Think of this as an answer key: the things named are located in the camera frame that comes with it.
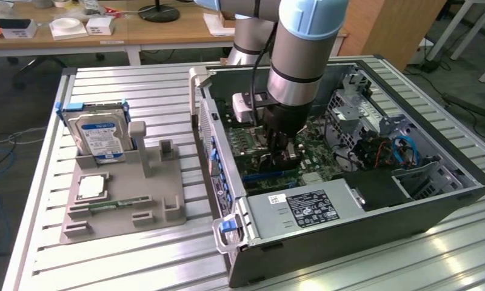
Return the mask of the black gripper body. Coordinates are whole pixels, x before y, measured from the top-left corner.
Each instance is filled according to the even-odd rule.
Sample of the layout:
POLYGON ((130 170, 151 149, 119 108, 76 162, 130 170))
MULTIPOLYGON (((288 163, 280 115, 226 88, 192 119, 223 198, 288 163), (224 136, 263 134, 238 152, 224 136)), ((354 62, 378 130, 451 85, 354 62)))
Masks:
POLYGON ((311 109, 312 103, 300 106, 278 103, 267 106, 263 116, 267 134, 295 136, 307 123, 311 109))

